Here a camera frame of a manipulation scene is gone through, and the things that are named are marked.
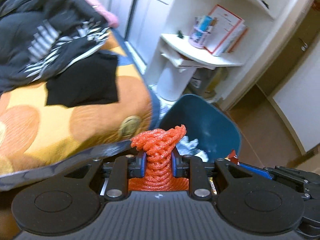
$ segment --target yellow object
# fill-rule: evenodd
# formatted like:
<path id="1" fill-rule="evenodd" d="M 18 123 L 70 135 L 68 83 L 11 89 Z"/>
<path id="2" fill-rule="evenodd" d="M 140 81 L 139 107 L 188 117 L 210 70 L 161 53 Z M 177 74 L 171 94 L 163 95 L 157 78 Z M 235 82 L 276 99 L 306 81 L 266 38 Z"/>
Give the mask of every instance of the yellow object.
<path id="1" fill-rule="evenodd" d="M 101 49 L 126 56 L 112 33 Z M 46 106 L 45 82 L 4 93 L 0 98 L 0 175 L 49 165 L 147 130 L 151 99 L 133 64 L 118 66 L 116 84 L 118 102 L 73 108 Z"/>

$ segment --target bed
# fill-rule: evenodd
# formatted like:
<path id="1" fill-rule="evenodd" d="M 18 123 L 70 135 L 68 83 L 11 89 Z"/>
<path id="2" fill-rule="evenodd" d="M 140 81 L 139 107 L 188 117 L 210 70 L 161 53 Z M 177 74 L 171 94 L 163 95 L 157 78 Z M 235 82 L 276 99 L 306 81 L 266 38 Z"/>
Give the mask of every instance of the bed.
<path id="1" fill-rule="evenodd" d="M 0 191 L 53 176 L 90 158 L 130 147 L 130 138 L 156 127 L 160 103 L 145 85 L 115 30 L 101 49 L 118 54 L 119 102 L 67 108 L 46 106 L 45 82 L 0 98 Z"/>

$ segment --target door handle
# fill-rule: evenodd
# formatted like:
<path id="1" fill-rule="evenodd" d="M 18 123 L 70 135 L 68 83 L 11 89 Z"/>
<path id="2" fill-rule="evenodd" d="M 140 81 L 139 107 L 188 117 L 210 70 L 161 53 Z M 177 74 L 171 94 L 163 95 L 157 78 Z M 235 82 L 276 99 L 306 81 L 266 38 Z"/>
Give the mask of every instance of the door handle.
<path id="1" fill-rule="evenodd" d="M 308 44 L 306 44 L 306 43 L 304 42 L 304 40 L 301 39 L 301 38 L 299 38 L 299 40 L 301 40 L 301 41 L 303 42 L 303 46 L 301 47 L 301 50 L 302 50 L 302 51 L 306 51 L 306 49 L 308 48 Z"/>

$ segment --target black and white striped garment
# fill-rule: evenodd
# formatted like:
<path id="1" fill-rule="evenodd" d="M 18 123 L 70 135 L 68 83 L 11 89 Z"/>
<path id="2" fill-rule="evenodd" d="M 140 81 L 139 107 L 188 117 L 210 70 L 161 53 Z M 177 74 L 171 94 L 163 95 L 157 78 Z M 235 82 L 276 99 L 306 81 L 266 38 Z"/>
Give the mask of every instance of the black and white striped garment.
<path id="1" fill-rule="evenodd" d="M 0 0 L 0 93 L 46 81 L 105 43 L 108 22 L 85 0 Z"/>

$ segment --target metal screw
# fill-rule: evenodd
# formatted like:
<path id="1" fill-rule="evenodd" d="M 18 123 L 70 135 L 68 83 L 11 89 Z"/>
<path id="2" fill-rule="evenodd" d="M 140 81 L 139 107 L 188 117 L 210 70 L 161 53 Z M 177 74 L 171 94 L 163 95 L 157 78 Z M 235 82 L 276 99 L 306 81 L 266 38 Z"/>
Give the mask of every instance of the metal screw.
<path id="1" fill-rule="evenodd" d="M 122 195 L 122 191 L 119 189 L 110 189 L 107 191 L 108 197 L 120 197 Z"/>
<path id="2" fill-rule="evenodd" d="M 198 197 L 207 197 L 210 195 L 210 191 L 205 188 L 199 188 L 195 190 L 195 195 Z"/>

